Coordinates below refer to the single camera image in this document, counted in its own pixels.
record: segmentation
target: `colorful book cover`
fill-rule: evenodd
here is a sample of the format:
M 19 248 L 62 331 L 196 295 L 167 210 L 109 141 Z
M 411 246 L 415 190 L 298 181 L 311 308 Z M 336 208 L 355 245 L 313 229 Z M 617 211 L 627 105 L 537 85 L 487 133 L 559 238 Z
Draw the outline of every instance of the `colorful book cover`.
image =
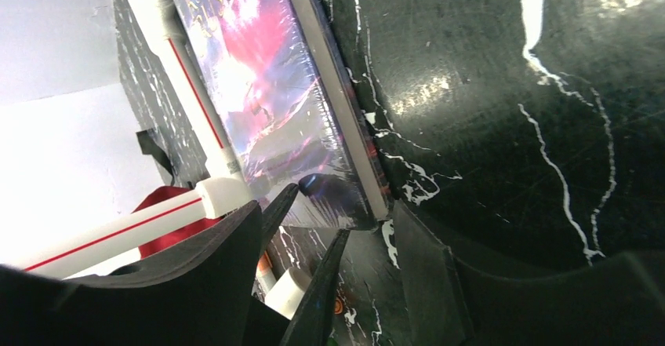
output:
M 285 224 L 375 224 L 290 0 L 174 0 L 245 181 L 262 203 L 288 183 Z M 376 153 L 370 147 L 369 154 Z M 377 185 L 385 185 L 377 179 Z

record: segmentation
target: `table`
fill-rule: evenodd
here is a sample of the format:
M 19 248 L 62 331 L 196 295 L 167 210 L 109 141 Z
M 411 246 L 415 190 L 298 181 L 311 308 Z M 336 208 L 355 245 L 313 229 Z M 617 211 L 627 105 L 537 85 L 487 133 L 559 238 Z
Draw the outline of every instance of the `table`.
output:
M 158 61 L 115 0 L 122 82 L 144 128 L 203 178 Z M 665 0 L 322 0 L 395 196 L 552 272 L 665 246 Z M 409 344 L 391 222 L 352 232 L 341 344 Z M 276 272 L 330 230 L 280 230 Z

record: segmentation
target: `red fabric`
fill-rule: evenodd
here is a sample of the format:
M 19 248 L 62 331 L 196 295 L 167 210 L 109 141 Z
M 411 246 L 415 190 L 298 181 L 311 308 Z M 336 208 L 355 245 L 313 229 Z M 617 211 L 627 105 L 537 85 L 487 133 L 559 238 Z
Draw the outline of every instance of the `red fabric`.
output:
M 165 201 L 169 198 L 176 197 L 178 195 L 182 195 L 183 193 L 187 193 L 191 189 L 187 188 L 177 188 L 177 187 L 160 187 L 157 190 L 153 191 L 150 193 L 146 199 L 137 207 L 133 212 L 137 212 L 139 210 L 145 209 L 146 207 L 153 206 L 156 203 L 160 203 L 162 201 Z M 176 244 L 178 242 L 183 241 L 184 239 L 187 239 L 188 237 L 192 235 L 196 235 L 199 232 L 205 230 L 206 228 L 209 228 L 213 226 L 215 223 L 220 221 L 220 218 L 218 219 L 208 219 L 208 218 L 203 218 L 201 220 L 197 220 L 196 222 L 189 224 L 188 226 L 185 226 L 179 230 L 175 230 L 169 234 L 166 234 L 162 236 L 161 238 L 157 238 L 149 243 L 143 244 L 142 246 L 139 247 L 139 251 L 141 252 L 141 258 L 148 257 L 152 254 L 155 254 L 161 250 L 164 250 L 166 248 L 169 248 L 173 244 Z

